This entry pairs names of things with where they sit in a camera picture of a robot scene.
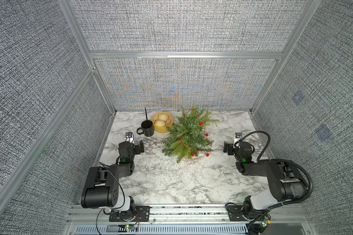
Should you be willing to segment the red string lights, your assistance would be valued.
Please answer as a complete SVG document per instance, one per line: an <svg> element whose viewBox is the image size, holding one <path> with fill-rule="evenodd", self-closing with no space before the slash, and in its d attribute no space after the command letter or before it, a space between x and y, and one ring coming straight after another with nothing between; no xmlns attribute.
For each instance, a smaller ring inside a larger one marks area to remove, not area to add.
<svg viewBox="0 0 353 235"><path fill-rule="evenodd" d="M209 155L212 142L205 134L205 123L200 117L202 112L196 109L185 111L182 109L181 117L178 117L177 130L177 156L178 161L190 159L200 154Z"/></svg>

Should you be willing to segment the small green christmas tree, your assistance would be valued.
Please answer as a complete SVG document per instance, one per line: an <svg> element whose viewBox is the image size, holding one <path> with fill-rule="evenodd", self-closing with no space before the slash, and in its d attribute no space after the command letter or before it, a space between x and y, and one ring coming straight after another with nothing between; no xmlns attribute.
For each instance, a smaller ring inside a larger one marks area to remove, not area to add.
<svg viewBox="0 0 353 235"><path fill-rule="evenodd" d="M211 115L210 110L196 105L188 109L182 106L176 123L167 128L168 136L162 142L162 153L175 157L177 163L194 157L208 157L214 141L209 138L207 127L218 121Z"/></svg>

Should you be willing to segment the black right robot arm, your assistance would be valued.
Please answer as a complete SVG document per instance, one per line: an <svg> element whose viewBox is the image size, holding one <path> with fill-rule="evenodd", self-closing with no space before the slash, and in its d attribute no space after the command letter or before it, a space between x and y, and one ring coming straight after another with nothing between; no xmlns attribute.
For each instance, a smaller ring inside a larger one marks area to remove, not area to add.
<svg viewBox="0 0 353 235"><path fill-rule="evenodd" d="M255 148L248 142L234 144L224 142L223 152L236 159L235 165L244 176L266 177L268 188L245 198L240 210L229 209L228 213L241 215L244 220L255 221L270 210L308 199L313 182L307 171L290 160L271 159L252 161Z"/></svg>

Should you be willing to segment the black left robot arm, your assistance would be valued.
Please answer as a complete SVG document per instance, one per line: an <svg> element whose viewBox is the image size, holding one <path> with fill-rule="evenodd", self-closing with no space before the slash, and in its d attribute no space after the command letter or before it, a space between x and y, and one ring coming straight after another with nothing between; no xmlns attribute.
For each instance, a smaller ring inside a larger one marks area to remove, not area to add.
<svg viewBox="0 0 353 235"><path fill-rule="evenodd" d="M83 208L110 209L111 222L139 219L134 199L126 196L119 179L134 173L135 155L144 152L144 143L128 141L119 144L119 158L113 165L100 164L89 169L80 203Z"/></svg>

